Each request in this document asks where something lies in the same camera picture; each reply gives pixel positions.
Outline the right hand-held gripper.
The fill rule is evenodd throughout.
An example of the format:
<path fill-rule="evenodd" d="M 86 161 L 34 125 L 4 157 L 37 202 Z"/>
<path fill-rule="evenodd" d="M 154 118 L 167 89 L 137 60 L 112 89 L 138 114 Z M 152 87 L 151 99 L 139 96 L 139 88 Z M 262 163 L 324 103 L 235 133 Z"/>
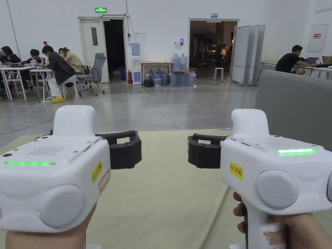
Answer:
<path fill-rule="evenodd" d="M 245 204 L 246 241 L 231 249 L 286 249 L 285 225 L 267 216 L 331 209 L 332 153 L 269 134 L 262 110 L 236 109 L 231 119 L 231 136 L 189 136 L 188 162 L 199 169 L 220 168 L 222 180 Z"/>

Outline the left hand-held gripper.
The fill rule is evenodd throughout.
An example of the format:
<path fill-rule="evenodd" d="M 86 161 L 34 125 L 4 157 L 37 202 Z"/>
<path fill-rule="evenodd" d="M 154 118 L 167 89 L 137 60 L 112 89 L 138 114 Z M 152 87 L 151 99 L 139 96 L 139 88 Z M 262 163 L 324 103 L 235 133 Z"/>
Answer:
<path fill-rule="evenodd" d="M 87 218 L 111 170 L 141 162 L 138 131 L 95 134 L 94 119 L 91 106 L 63 106 L 55 113 L 52 135 L 1 155 L 2 231 L 68 231 Z M 117 144 L 123 138 L 129 142 Z"/>

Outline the person's left hand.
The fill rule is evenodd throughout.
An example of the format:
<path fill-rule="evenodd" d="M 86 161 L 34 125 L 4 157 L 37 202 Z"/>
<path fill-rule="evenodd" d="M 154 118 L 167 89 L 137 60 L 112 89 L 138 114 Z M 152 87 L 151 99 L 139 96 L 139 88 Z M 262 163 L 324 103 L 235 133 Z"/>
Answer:
<path fill-rule="evenodd" d="M 96 209 L 96 204 L 78 226 L 60 233 L 32 233 L 14 232 L 6 233 L 6 249 L 84 249 L 86 232 L 89 222 Z"/>

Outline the person's right hand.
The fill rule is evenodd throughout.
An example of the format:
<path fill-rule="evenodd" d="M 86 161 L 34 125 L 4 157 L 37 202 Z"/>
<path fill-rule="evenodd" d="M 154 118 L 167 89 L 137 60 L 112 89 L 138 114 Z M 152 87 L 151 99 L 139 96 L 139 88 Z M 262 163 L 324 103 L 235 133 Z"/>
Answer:
<path fill-rule="evenodd" d="M 237 225 L 245 234 L 245 245 L 231 245 L 231 249 L 330 249 L 330 235 L 324 230 L 309 208 L 274 209 L 256 200 L 249 200 L 234 192 L 239 202 L 233 209 L 235 216 L 244 217 Z"/>

